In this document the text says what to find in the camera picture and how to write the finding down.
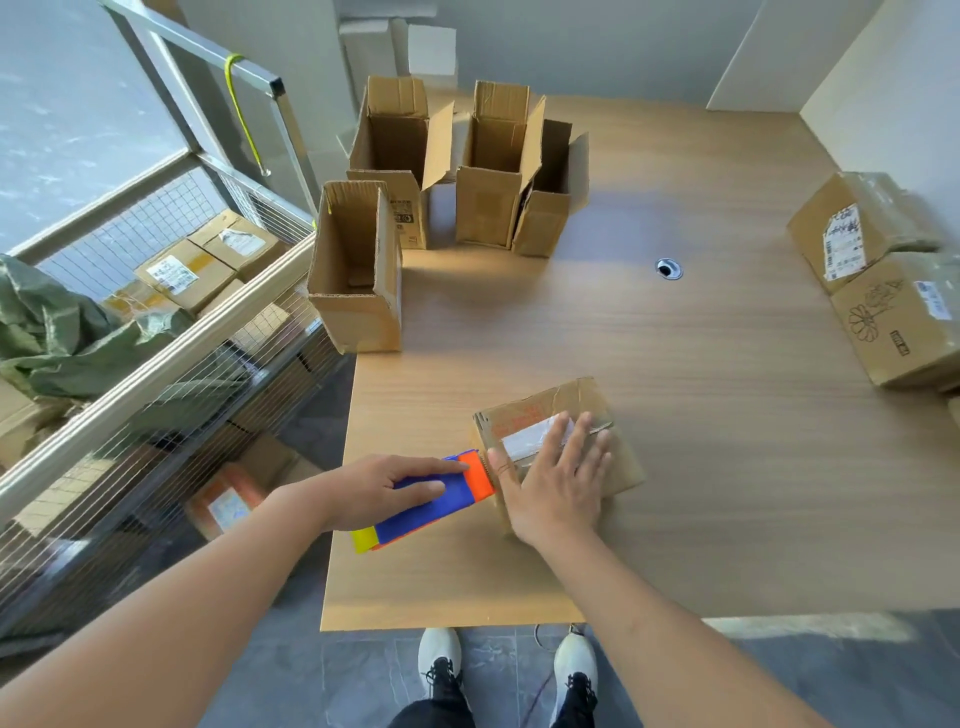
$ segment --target stack of boxes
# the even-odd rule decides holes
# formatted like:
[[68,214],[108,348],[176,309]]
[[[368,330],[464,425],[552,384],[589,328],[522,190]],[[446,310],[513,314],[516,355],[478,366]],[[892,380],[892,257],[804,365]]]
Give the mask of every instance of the stack of boxes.
[[960,254],[888,175],[832,175],[787,227],[873,384],[960,385]]

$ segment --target open cardboard box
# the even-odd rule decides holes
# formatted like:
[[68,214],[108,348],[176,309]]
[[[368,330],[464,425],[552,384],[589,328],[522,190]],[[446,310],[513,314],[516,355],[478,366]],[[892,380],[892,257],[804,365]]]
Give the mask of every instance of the open cardboard box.
[[566,218],[586,206],[590,195],[589,138],[570,141],[573,125],[543,122],[540,170],[520,201],[514,253],[550,257]]
[[487,450],[502,449],[513,461],[516,475],[522,482],[534,458],[540,452],[543,436],[550,428],[554,415],[567,412],[572,422],[582,412],[593,415],[593,427],[584,445],[588,452],[596,436],[604,429],[612,435],[613,462],[604,479],[602,496],[611,497],[635,488],[646,479],[630,445],[624,440],[607,400],[600,393],[592,376],[582,376],[557,387],[545,389],[524,400],[515,400],[484,409],[473,415],[472,440],[480,451],[487,475],[496,491],[496,502],[509,527],[503,493],[496,473],[487,460]]
[[328,182],[321,200],[310,302],[344,352],[400,350],[400,272],[384,182]]
[[427,112],[420,79],[367,79],[347,177],[387,184],[401,248],[428,247],[427,190],[449,171],[452,124],[452,103]]
[[457,169],[458,243],[509,250],[520,193],[540,169],[546,98],[527,112],[530,87],[478,81]]

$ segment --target forearm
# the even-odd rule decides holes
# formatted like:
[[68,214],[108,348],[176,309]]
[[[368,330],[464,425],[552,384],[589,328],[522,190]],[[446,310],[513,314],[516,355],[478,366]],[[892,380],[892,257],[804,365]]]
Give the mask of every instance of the forearm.
[[644,725],[827,726],[793,693],[584,532],[540,548],[583,611]]
[[307,547],[294,486],[130,595],[0,692],[0,725],[193,726]]

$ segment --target hand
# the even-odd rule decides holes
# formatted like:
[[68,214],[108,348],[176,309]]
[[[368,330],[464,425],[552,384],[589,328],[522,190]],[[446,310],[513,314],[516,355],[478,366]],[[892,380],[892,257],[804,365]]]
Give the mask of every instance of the hand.
[[581,462],[592,417],[589,412],[580,416],[562,448],[569,419],[564,412],[554,421],[522,486],[516,480],[514,464],[502,449],[487,453],[500,480],[514,532],[537,550],[552,539],[592,531],[600,517],[600,489],[613,459],[611,435],[601,431]]
[[436,457],[368,455],[342,468],[284,487],[294,487],[314,499],[323,514],[324,530],[355,531],[444,493],[444,485],[439,480],[426,480],[395,490],[394,484],[399,480],[434,473],[462,473],[467,467],[459,460]]

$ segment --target right hand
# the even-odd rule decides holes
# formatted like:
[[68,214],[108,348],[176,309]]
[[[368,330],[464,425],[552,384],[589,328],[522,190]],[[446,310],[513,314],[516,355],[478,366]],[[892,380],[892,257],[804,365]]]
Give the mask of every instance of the right hand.
[[564,412],[554,421],[522,486],[514,464],[502,449],[487,452],[500,480],[514,532],[537,550],[553,539],[592,531],[600,517],[601,486],[613,459],[611,435],[607,430],[600,432],[581,462],[592,417],[584,412],[562,447],[569,419]]

